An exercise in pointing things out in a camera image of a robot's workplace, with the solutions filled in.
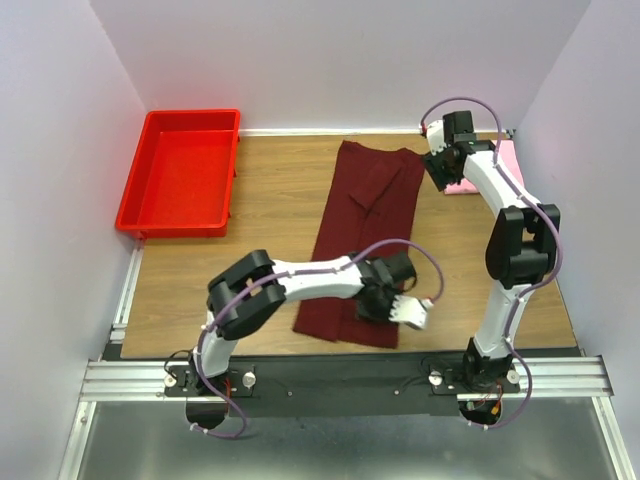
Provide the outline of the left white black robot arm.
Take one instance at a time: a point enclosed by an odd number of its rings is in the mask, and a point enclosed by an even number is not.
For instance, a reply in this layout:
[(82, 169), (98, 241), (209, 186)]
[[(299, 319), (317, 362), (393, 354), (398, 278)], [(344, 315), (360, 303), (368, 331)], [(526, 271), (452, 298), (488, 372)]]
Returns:
[(415, 278), (404, 252), (389, 257), (352, 253), (293, 263), (255, 250), (209, 282), (207, 320), (192, 353), (187, 382), (201, 395), (214, 393), (238, 341), (257, 332), (287, 303), (353, 299), (358, 318), (421, 330), (432, 302), (402, 289), (404, 282)]

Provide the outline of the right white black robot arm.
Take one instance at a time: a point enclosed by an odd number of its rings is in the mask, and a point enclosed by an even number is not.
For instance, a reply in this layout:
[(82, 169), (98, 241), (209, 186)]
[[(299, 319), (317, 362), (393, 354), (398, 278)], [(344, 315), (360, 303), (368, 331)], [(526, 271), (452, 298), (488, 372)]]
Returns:
[(560, 211), (526, 191), (502, 160), (498, 143), (477, 138), (469, 111), (423, 122), (420, 129), (429, 146), (423, 162), (436, 188), (444, 191), (467, 180), (495, 217), (485, 250), (494, 284), (459, 370), (462, 384), (480, 392), (507, 378), (528, 300), (557, 273)]

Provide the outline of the maroon t shirt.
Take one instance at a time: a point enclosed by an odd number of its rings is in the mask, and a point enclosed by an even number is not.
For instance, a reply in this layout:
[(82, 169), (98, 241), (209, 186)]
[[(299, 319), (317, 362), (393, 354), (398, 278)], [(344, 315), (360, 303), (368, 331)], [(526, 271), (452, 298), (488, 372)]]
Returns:
[[(423, 175), (421, 156), (406, 148), (383, 151), (343, 141), (311, 260), (332, 260), (385, 239), (409, 239)], [(353, 300), (301, 302), (293, 331), (332, 342), (398, 346), (398, 326), (359, 318)]]

